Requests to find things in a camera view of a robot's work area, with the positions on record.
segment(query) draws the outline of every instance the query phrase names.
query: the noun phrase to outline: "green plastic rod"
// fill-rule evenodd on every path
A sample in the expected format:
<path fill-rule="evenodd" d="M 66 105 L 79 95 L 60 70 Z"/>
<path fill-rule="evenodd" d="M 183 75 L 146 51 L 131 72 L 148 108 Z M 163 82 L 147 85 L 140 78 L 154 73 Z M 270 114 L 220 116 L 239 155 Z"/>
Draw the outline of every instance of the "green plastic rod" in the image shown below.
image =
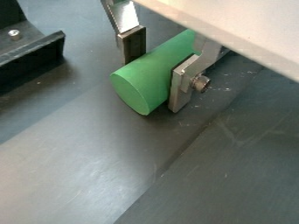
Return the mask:
<path fill-rule="evenodd" d="M 174 67 L 192 53 L 195 32 L 187 30 L 116 70 L 112 86 L 126 104 L 147 116 L 168 99 Z"/>

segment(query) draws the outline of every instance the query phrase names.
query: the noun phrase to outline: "metal clamp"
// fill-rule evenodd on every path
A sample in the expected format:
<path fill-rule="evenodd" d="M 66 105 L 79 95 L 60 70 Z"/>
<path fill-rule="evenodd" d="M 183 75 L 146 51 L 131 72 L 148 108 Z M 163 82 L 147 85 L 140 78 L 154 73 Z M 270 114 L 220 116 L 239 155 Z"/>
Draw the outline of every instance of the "metal clamp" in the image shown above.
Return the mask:
<path fill-rule="evenodd" d="M 139 24 L 136 8 L 128 0 L 100 0 L 116 32 L 123 64 L 146 54 L 146 28 Z"/>
<path fill-rule="evenodd" d="M 176 113 L 188 103 L 192 97 L 192 90 L 202 93 L 207 90 L 211 80 L 204 76 L 206 69 L 230 51 L 218 42 L 196 35 L 194 50 L 200 52 L 200 56 L 194 54 L 172 70 L 172 86 L 168 101 L 168 109 Z"/>

